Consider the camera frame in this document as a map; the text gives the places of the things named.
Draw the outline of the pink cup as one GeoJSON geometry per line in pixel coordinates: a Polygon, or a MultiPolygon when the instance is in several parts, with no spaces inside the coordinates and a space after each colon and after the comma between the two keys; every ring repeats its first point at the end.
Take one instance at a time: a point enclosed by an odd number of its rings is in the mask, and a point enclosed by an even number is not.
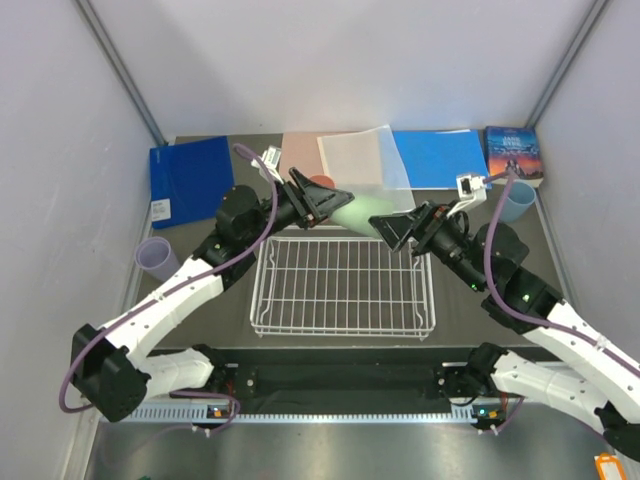
{"type": "Polygon", "coordinates": [[[334,188],[334,181],[326,175],[313,175],[309,178],[309,180],[317,185],[320,185],[325,188],[334,188]]]}

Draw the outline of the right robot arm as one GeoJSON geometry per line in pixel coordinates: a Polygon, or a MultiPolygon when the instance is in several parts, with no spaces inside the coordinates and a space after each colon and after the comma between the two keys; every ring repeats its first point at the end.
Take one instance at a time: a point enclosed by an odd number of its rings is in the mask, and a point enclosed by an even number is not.
{"type": "Polygon", "coordinates": [[[426,203],[373,216],[369,224],[392,250],[435,256],[470,289],[498,324],[550,352],[575,371],[561,375],[514,351],[484,343],[467,361],[476,394],[527,397],[592,428],[616,451],[639,458],[639,363],[582,318],[547,281],[526,269],[528,247],[497,218],[470,235],[455,206],[426,203]]]}

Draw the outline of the blue cup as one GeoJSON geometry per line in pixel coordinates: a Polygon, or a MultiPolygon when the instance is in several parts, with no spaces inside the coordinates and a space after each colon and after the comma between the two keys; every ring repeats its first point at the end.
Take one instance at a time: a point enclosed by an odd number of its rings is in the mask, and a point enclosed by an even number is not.
{"type": "Polygon", "coordinates": [[[500,221],[511,223],[518,220],[536,200],[536,190],[528,183],[515,181],[505,200],[500,221]]]}

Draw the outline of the large purple cup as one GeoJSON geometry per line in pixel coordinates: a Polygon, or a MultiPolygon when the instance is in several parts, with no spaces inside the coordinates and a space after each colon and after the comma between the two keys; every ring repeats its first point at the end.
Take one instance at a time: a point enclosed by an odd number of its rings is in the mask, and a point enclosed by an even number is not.
{"type": "Polygon", "coordinates": [[[170,279],[181,266],[171,244],[162,237],[150,237],[142,241],[134,257],[140,269],[161,282],[170,279]]]}

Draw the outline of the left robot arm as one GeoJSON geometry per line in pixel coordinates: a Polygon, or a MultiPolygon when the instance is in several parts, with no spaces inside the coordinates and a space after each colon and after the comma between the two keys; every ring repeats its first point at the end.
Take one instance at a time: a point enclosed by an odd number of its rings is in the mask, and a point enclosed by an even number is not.
{"type": "Polygon", "coordinates": [[[249,186],[232,187],[215,215],[214,230],[178,270],[140,303],[99,328],[86,324],[72,338],[64,386],[73,386],[104,418],[119,422],[144,401],[197,389],[216,396],[227,374],[207,347],[156,355],[154,349],[192,312],[229,290],[256,261],[255,249],[285,227],[310,229],[354,199],[289,171],[269,181],[261,200],[249,186]]]}

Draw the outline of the green cup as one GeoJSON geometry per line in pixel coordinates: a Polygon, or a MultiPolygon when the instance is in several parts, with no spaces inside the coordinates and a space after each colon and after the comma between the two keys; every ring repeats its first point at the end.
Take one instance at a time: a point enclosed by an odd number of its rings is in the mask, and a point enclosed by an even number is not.
{"type": "Polygon", "coordinates": [[[347,205],[339,208],[329,219],[351,232],[374,239],[380,239],[379,233],[370,225],[372,216],[386,216],[395,212],[394,202],[384,198],[356,195],[347,205]]]}

